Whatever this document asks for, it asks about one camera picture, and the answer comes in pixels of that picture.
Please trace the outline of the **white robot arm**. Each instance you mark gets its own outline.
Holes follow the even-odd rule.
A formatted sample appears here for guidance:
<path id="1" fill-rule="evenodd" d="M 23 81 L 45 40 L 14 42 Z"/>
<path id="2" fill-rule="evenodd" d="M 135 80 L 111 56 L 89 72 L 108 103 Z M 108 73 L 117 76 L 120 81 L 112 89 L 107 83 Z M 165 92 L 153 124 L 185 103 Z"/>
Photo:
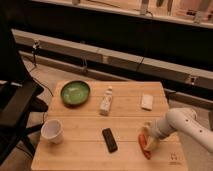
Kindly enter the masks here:
<path id="1" fill-rule="evenodd" d="M 171 108 L 163 117 L 146 122 L 139 135 L 143 153 L 155 150 L 160 140 L 174 132 L 182 132 L 213 154 L 213 132 L 199 124 L 196 118 L 197 113 L 192 108 Z"/>

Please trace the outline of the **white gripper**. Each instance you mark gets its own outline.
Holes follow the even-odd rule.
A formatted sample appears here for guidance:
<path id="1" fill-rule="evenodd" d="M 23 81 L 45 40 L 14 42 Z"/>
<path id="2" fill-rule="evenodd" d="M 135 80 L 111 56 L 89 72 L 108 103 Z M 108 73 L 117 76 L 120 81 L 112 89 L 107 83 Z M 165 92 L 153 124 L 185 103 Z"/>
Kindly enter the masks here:
<path id="1" fill-rule="evenodd" d="M 154 151 L 158 147 L 158 139 L 165 139 L 171 133 L 172 127 L 165 119 L 157 119 L 152 123 L 146 122 L 142 126 L 142 134 L 145 140 L 143 149 L 149 152 Z"/>

